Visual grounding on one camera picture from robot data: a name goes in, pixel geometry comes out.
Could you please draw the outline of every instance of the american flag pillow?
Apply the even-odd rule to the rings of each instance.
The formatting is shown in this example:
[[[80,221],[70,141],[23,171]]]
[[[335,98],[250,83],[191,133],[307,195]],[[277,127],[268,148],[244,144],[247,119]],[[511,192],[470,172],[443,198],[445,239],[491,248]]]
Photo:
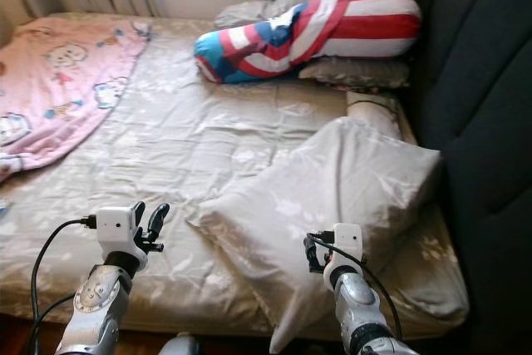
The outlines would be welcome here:
[[[311,0],[268,21],[206,33],[195,43],[195,58],[211,81],[252,81],[312,57],[400,56],[420,25],[413,0]]]

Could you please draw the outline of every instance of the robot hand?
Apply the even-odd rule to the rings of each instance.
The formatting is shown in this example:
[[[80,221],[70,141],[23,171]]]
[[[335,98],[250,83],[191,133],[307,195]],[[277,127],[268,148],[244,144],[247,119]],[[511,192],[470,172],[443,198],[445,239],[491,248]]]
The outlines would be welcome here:
[[[325,266],[318,262],[316,244],[329,248]],[[393,337],[380,309],[380,300],[362,274],[362,231],[356,224],[335,224],[332,231],[308,234],[304,240],[309,270],[323,274],[334,291],[336,317],[349,355],[419,355]]]
[[[118,327],[127,310],[133,276],[142,270],[150,251],[162,251],[155,244],[170,206],[159,205],[148,228],[139,226],[143,202],[132,208],[108,207],[92,216],[97,230],[103,265],[96,265],[74,297],[74,314],[66,326],[56,355],[110,355],[118,341]]]

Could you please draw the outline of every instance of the bed sheet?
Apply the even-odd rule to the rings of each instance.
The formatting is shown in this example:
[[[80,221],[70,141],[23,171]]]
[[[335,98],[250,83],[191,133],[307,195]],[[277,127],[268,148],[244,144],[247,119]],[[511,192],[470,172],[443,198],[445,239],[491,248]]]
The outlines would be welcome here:
[[[234,180],[256,175],[327,122],[344,116],[345,94],[288,78],[239,85],[208,82],[195,66],[192,50],[195,39],[213,29],[211,22],[135,20],[149,21],[153,37],[119,106],[64,160],[0,187],[0,195],[11,202],[0,218],[0,313],[31,316],[32,265],[62,221],[108,205],[144,200],[152,210],[165,201],[171,204],[160,236],[165,251],[151,254],[146,269],[135,276],[123,327],[268,334],[271,326],[245,282],[182,216],[189,205],[219,195]],[[408,138],[404,118],[401,124]],[[439,211],[429,206],[426,215],[382,274],[410,338],[443,334],[468,311]],[[75,290],[100,260],[94,231],[64,230],[39,272],[42,304]],[[69,317],[70,311],[61,308],[50,319],[65,322]],[[339,339],[337,333],[331,315],[303,336]]]

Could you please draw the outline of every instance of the bed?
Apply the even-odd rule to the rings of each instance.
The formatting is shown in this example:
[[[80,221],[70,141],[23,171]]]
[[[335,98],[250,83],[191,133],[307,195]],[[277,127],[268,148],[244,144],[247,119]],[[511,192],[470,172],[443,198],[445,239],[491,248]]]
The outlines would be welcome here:
[[[123,327],[267,335],[272,326],[249,288],[219,249],[184,223],[184,212],[218,196],[230,182],[258,174],[344,116],[345,93],[291,77],[239,85],[208,82],[191,49],[212,29],[210,22],[135,20],[152,24],[152,39],[119,106],[64,160],[15,175],[0,188],[11,202],[0,219],[0,313],[31,317],[32,265],[60,222],[103,206],[144,200],[149,210],[164,201],[171,205],[160,236],[165,251],[151,254],[147,268],[136,275]],[[405,140],[415,143],[403,113],[400,126]],[[66,229],[42,263],[41,302],[71,293],[100,257],[93,231]],[[421,222],[381,278],[408,339],[441,336],[466,318],[465,284],[435,203],[424,207]],[[62,308],[50,319],[69,317]],[[331,314],[301,335],[338,340],[337,322]]]

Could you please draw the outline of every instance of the bed frame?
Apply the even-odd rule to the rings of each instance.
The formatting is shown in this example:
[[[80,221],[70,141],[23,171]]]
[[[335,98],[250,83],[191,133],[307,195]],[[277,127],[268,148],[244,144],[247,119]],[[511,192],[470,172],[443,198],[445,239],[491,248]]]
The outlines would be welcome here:
[[[446,160],[439,201],[471,302],[461,339],[469,353],[523,353],[514,350],[532,333],[532,0],[417,1],[424,31],[402,100],[420,144]]]

